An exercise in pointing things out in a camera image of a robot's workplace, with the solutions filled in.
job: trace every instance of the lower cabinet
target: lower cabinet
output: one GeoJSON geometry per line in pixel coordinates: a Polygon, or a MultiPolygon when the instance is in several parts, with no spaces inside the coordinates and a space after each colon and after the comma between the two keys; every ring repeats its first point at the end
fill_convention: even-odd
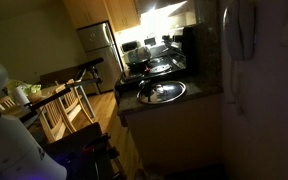
{"type": "Polygon", "coordinates": [[[162,174],[222,161],[220,95],[125,116],[143,167],[162,174]]]}

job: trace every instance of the wall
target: wall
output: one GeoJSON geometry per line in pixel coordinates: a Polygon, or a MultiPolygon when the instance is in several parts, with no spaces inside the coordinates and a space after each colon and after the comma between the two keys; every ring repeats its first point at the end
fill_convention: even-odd
{"type": "MultiPolygon", "coordinates": [[[[221,0],[221,14],[228,2],[221,0]]],[[[223,143],[233,180],[288,180],[288,47],[279,43],[287,2],[257,2],[254,57],[240,63],[244,115],[227,103],[230,58],[222,41],[223,143]]]]}
{"type": "Polygon", "coordinates": [[[10,78],[35,83],[42,74],[85,61],[61,0],[0,22],[0,63],[10,78]]]}

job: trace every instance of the stovetop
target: stovetop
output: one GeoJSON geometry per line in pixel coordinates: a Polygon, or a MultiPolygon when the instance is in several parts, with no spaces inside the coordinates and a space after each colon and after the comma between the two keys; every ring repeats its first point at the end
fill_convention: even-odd
{"type": "Polygon", "coordinates": [[[120,95],[125,91],[139,89],[142,80],[150,79],[151,82],[167,80],[178,77],[185,70],[186,58],[178,53],[170,53],[161,57],[151,58],[147,69],[142,73],[125,71],[115,85],[115,91],[120,95]]]}

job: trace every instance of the white robot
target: white robot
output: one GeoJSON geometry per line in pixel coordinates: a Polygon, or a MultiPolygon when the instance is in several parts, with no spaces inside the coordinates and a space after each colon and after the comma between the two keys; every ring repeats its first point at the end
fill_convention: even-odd
{"type": "MultiPolygon", "coordinates": [[[[7,79],[0,64],[0,90],[7,79]]],[[[66,176],[66,169],[45,153],[19,119],[0,115],[0,179],[62,180],[66,176]]]]}

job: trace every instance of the refrigerator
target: refrigerator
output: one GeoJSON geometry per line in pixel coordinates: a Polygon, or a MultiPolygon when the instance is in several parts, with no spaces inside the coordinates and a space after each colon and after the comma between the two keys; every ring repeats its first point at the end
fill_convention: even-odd
{"type": "Polygon", "coordinates": [[[77,34],[85,50],[88,61],[103,58],[103,62],[96,65],[102,83],[97,85],[97,92],[114,89],[123,67],[118,55],[113,34],[107,22],[88,26],[77,30],[77,34]]]}

